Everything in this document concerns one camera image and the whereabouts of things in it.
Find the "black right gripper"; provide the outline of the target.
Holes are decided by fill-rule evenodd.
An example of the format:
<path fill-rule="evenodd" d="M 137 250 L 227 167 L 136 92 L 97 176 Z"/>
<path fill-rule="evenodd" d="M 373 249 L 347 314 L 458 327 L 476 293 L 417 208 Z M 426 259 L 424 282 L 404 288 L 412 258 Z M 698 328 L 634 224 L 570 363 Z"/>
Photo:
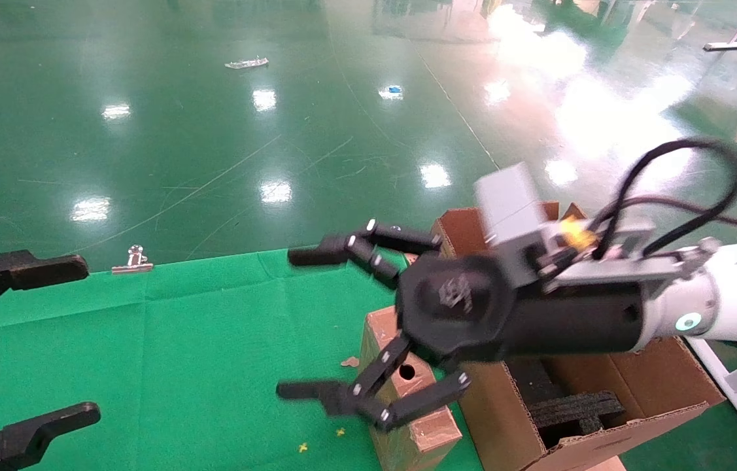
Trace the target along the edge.
<path fill-rule="evenodd" d="M 519 286 L 489 254 L 446 258 L 442 236 L 385 226 L 374 218 L 349 234 L 329 234 L 314 247 L 288 249 L 293 266 L 352 262 L 397 289 L 402 334 L 381 349 L 351 383 L 279 382 L 283 400 L 317 400 L 327 415 L 359 415 L 389 432 L 460 399 L 471 381 L 463 370 L 385 404 L 377 393 L 414 346 L 425 360 L 496 362 L 515 356 L 594 355 L 631 351 L 643 328 L 642 290 L 634 281 L 545 289 Z M 402 271 L 379 249 L 426 254 Z"/>

